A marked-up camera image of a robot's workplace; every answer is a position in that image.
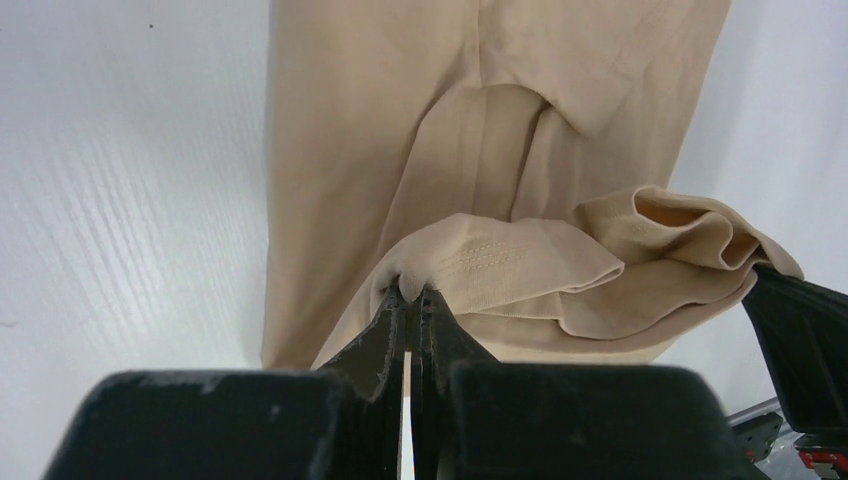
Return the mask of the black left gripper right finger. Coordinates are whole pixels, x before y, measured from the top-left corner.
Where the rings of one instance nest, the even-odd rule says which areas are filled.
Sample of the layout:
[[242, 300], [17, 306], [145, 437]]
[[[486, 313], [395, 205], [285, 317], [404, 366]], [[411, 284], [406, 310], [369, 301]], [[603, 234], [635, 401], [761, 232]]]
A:
[[419, 479], [761, 477], [692, 371], [500, 362], [429, 288], [410, 322]]

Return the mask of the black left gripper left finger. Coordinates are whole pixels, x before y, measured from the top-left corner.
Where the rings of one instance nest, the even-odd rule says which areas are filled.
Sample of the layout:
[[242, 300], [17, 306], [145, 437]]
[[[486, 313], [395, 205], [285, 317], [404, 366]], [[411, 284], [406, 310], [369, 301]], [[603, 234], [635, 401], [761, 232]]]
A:
[[316, 370], [125, 371], [81, 402], [49, 479], [396, 479], [403, 318], [388, 287]]

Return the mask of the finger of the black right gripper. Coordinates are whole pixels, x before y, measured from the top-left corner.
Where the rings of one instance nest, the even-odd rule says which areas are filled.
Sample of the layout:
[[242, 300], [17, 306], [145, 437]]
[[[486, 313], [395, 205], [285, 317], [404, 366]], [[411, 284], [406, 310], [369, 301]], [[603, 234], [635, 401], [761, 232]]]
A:
[[789, 425], [809, 434], [847, 432], [847, 296], [754, 268], [743, 298]]

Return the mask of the beige t shirt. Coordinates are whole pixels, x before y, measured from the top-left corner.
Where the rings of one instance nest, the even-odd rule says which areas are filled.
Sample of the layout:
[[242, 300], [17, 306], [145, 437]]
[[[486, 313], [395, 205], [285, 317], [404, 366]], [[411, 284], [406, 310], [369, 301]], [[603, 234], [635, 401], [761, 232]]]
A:
[[261, 362], [397, 284], [497, 359], [645, 363], [796, 261], [667, 190], [725, 1], [279, 1]]

